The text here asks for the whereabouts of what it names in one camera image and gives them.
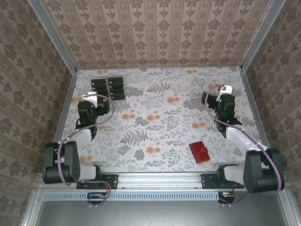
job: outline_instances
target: vented panel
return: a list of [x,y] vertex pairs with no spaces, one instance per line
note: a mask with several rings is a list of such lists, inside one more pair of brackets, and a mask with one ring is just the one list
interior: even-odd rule
[[[88,192],[45,192],[43,201],[87,201]],[[215,201],[218,192],[112,192],[108,201]]]

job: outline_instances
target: white floral surface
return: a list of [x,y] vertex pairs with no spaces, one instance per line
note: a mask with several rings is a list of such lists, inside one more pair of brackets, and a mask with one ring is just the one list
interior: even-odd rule
[[[77,104],[92,91],[91,79],[122,76],[126,102],[116,103],[113,118],[98,127],[95,139],[79,150],[85,164],[105,172],[215,171],[220,164],[241,163],[242,153],[216,130],[201,104],[203,91],[216,83],[233,86],[237,118],[259,138],[237,67],[114,69],[78,71],[63,137],[75,128]],[[97,122],[108,115],[99,116]],[[203,141],[210,160],[196,164],[189,148]]]

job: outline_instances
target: red card holder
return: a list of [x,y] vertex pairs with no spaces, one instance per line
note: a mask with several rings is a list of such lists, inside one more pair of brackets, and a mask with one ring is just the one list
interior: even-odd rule
[[210,159],[208,150],[203,141],[192,143],[189,145],[189,147],[192,151],[194,159],[196,160],[196,163],[201,163]]

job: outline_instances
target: wall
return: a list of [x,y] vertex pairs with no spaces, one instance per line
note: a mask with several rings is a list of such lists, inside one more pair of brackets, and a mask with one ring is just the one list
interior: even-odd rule
[[270,0],[43,0],[78,68],[239,65]]
[[271,146],[301,207],[301,1],[287,0],[247,70]]
[[70,73],[26,0],[0,3],[0,225],[18,224]]

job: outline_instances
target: fern pattern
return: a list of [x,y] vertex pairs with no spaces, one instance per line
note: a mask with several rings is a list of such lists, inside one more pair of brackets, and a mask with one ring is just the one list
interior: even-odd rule
[[[112,118],[98,126],[96,137],[79,151],[85,163],[100,165],[105,172],[216,171],[221,163],[243,162],[240,150],[217,132],[206,106],[201,104],[203,91],[215,83],[232,85],[240,121],[254,138],[259,138],[236,67],[104,71],[101,75],[95,70],[79,71],[73,97],[90,91],[92,78],[123,77],[126,100],[113,102]],[[79,117],[77,104],[70,104],[63,137],[74,131]],[[99,116],[97,122],[106,120],[111,110],[110,105],[110,112]],[[300,118],[298,112],[295,120]],[[11,134],[20,133],[15,129]],[[198,141],[208,148],[211,162],[196,164],[189,144]]]

